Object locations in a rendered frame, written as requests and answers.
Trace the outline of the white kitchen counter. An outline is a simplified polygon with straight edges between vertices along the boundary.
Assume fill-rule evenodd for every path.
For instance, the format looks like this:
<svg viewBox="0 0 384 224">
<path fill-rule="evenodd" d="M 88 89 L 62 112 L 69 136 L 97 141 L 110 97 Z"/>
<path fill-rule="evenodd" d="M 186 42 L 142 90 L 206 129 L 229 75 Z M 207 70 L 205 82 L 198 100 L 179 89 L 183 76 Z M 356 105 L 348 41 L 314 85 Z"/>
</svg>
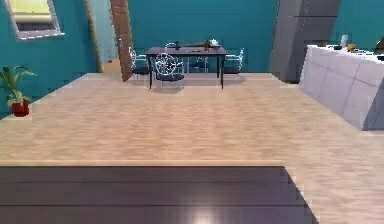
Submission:
<svg viewBox="0 0 384 224">
<path fill-rule="evenodd" d="M 299 86 L 364 131 L 384 131 L 384 61 L 377 55 L 309 45 Z"/>
</svg>

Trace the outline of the dark dining table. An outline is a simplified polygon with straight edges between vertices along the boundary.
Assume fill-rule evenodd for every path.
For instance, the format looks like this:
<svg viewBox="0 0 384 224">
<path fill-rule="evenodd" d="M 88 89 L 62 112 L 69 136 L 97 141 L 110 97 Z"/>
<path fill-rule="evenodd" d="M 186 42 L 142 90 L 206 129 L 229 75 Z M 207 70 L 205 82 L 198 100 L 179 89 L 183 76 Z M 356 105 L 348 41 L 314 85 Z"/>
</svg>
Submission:
<svg viewBox="0 0 384 224">
<path fill-rule="evenodd" d="M 167 53 L 173 57 L 215 57 L 217 59 L 216 68 L 217 68 L 217 77 L 220 79 L 221 88 L 224 88 L 224 63 L 225 58 L 228 55 L 228 52 L 221 46 L 216 48 L 208 48 L 205 50 L 203 47 L 180 47 L 176 48 L 166 48 L 166 47 L 151 47 L 149 48 L 144 55 L 146 56 L 147 63 L 149 66 L 149 88 L 152 88 L 153 81 L 153 65 L 152 59 L 157 55 Z"/>
</svg>

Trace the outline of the brown long object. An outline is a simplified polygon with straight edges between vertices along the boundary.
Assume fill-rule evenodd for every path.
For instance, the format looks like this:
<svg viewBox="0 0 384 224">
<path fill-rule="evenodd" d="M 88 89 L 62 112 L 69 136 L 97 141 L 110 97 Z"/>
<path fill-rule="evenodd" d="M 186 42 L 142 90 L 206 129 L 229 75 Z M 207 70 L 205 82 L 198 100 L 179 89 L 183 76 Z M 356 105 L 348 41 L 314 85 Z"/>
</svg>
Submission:
<svg viewBox="0 0 384 224">
<path fill-rule="evenodd" d="M 185 44 L 185 45 L 182 45 L 182 47 L 203 47 L 203 48 L 209 48 L 210 47 L 210 40 L 205 40 L 203 42 L 192 43 L 192 44 Z"/>
</svg>

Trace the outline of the dark wooden table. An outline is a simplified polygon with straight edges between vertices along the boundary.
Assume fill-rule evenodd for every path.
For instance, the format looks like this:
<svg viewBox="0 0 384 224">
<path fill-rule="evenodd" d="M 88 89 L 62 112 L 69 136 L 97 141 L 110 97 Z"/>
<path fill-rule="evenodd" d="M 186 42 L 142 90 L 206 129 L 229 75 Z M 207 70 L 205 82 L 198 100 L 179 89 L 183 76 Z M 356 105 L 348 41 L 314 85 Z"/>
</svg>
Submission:
<svg viewBox="0 0 384 224">
<path fill-rule="evenodd" d="M 320 224 L 283 166 L 0 166 L 0 224 Z"/>
</svg>

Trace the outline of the brown wooden room door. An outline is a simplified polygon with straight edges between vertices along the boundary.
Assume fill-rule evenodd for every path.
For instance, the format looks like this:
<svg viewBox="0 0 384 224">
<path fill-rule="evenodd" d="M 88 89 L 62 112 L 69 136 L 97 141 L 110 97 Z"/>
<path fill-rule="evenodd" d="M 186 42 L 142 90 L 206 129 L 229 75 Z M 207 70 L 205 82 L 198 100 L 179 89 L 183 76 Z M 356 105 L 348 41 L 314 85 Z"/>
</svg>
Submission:
<svg viewBox="0 0 384 224">
<path fill-rule="evenodd" d="M 122 80 L 126 82 L 132 76 L 132 62 L 129 54 L 129 48 L 132 46 L 132 35 L 130 31 L 128 0 L 110 0 L 110 3 Z"/>
</svg>

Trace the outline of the grey fridge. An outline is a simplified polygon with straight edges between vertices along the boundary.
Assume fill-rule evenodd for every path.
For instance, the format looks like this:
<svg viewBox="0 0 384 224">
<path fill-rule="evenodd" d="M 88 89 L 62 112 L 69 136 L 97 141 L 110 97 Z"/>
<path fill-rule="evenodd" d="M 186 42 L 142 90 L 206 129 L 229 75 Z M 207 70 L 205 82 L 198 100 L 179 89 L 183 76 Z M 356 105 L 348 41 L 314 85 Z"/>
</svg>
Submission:
<svg viewBox="0 0 384 224">
<path fill-rule="evenodd" d="M 341 0 L 278 0 L 269 72 L 297 84 L 308 45 L 330 42 Z"/>
</svg>

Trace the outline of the green plant in red pot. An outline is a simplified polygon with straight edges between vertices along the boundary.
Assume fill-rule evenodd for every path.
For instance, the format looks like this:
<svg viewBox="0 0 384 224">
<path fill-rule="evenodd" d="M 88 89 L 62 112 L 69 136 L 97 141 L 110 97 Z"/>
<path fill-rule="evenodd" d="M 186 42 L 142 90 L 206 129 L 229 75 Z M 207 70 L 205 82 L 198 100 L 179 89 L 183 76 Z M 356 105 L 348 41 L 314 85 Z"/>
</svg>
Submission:
<svg viewBox="0 0 384 224">
<path fill-rule="evenodd" d="M 25 117 L 29 114 L 31 99 L 18 88 L 19 79 L 24 76 L 35 76 L 35 73 L 22 65 L 13 68 L 3 66 L 0 69 L 0 89 L 6 93 L 6 104 L 15 117 Z"/>
</svg>

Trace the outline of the white framed window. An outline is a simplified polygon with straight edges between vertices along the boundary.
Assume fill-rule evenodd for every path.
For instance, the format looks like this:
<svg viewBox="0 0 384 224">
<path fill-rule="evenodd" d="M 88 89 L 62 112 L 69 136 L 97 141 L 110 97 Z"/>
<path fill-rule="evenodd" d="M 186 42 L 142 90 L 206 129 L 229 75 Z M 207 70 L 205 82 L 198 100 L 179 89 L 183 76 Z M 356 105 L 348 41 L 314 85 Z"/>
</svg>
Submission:
<svg viewBox="0 0 384 224">
<path fill-rule="evenodd" d="M 64 36 L 53 0 L 2 0 L 18 40 Z"/>
</svg>

